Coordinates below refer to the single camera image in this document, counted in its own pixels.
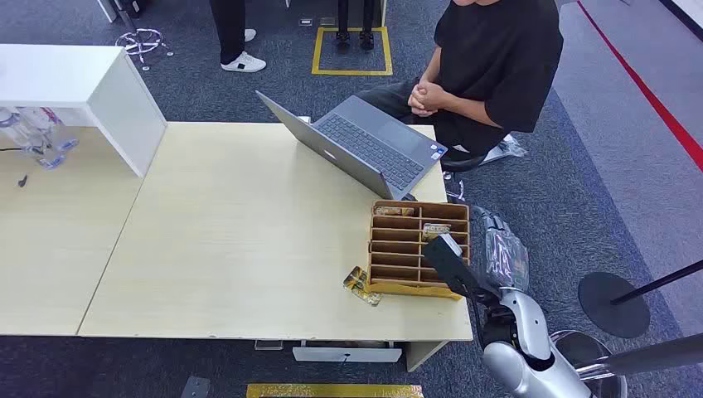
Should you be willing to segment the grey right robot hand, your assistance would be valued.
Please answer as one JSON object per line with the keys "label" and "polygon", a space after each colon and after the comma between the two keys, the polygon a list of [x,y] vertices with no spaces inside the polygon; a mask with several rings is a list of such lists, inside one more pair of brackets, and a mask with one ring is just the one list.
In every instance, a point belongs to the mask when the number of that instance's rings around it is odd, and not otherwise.
{"label": "grey right robot hand", "polygon": [[470,206],[471,265],[496,288],[529,288],[527,248],[510,226],[480,206]]}

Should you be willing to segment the person's left hand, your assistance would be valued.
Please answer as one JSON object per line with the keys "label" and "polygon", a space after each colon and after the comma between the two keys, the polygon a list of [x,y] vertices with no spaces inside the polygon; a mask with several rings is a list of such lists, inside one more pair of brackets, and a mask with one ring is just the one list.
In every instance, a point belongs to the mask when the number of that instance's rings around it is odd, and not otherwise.
{"label": "person's left hand", "polygon": [[432,108],[429,105],[422,104],[420,100],[413,95],[408,98],[408,106],[410,107],[412,115],[421,118],[427,118],[442,110],[442,108]]}

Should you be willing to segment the person's right hand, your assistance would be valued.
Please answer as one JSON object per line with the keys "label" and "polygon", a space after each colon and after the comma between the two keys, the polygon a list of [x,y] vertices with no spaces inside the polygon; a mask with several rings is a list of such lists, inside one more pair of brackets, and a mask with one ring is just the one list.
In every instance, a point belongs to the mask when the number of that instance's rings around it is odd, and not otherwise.
{"label": "person's right hand", "polygon": [[413,89],[414,100],[426,109],[441,109],[444,107],[447,93],[435,83],[421,80]]}

